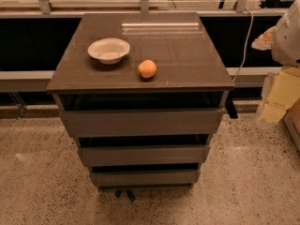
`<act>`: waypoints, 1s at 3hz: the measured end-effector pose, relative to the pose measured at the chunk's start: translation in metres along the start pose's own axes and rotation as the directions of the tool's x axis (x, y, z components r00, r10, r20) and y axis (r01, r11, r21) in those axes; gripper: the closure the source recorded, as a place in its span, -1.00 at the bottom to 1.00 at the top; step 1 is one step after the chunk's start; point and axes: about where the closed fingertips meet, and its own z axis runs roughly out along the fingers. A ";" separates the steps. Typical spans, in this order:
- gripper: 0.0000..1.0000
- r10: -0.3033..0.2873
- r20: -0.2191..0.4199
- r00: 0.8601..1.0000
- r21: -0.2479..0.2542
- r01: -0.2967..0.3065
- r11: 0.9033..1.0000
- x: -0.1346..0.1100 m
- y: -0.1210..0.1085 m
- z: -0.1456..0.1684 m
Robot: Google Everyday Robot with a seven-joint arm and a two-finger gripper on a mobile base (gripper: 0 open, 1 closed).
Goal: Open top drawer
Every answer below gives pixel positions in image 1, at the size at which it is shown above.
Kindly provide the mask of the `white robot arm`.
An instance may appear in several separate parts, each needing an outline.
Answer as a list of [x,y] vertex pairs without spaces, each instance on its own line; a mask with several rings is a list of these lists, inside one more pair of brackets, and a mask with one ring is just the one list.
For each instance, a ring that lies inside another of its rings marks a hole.
[[279,73],[269,73],[262,86],[262,101],[256,111],[255,125],[275,127],[300,98],[300,0],[295,0],[277,24],[258,38],[251,47],[270,50],[272,59],[282,65]]

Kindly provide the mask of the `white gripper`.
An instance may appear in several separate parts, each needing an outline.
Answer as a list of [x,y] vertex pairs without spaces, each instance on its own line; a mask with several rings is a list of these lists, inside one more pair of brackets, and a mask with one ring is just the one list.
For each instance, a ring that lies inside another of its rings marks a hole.
[[[251,44],[253,49],[267,51],[271,49],[275,26],[260,34]],[[255,125],[260,129],[275,127],[284,117],[287,110],[300,98],[300,69],[289,67],[282,69],[275,77],[270,94],[269,103],[260,103],[256,115]]]

